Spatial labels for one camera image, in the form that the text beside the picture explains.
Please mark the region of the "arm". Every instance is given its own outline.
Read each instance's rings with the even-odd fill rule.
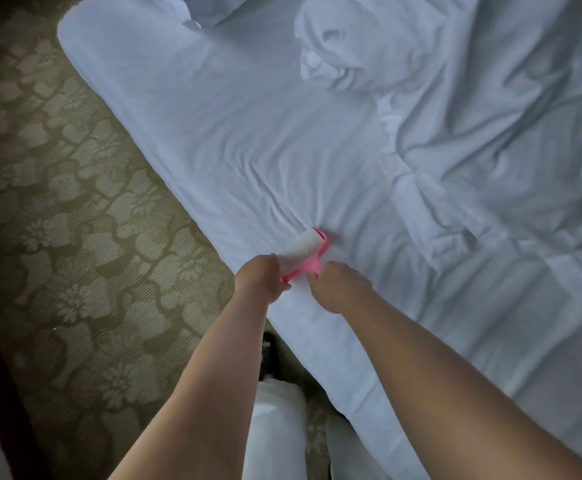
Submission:
[[[582,480],[582,459],[349,266],[309,276],[313,296],[342,314],[432,480]]]
[[[266,310],[288,288],[275,255],[239,270],[231,301],[110,480],[241,478]]]

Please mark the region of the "white pants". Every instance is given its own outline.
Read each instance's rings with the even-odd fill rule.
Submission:
[[[333,480],[388,479],[346,420],[329,417],[326,432]],[[305,449],[306,400],[300,388],[275,379],[260,382],[242,480],[307,480]]]

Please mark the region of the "hand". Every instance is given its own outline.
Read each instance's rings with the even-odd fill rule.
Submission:
[[[313,298],[331,313],[343,314],[347,299],[355,297],[362,290],[373,290],[369,280],[341,262],[329,261],[319,276],[312,271],[307,276]]]
[[[262,291],[270,305],[291,289],[280,279],[280,262],[274,254],[255,256],[235,275],[235,292]]]

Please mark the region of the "wrinkled sheet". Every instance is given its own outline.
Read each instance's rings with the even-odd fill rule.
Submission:
[[[381,167],[374,103],[298,76],[303,0],[250,0],[194,33],[155,4],[85,0],[58,28],[71,63],[237,271],[311,226],[409,317],[582,454],[582,294],[503,243],[437,274],[415,249]],[[268,318],[392,478],[427,476],[358,339],[303,279]]]
[[[305,81],[373,96],[432,267],[506,239],[582,290],[582,0],[306,0],[295,33]]]

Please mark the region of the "carpet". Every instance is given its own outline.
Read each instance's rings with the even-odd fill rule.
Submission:
[[[159,410],[233,276],[63,55],[77,1],[0,0],[0,350],[53,475],[84,480]],[[282,368],[325,479],[326,395],[283,344]]]

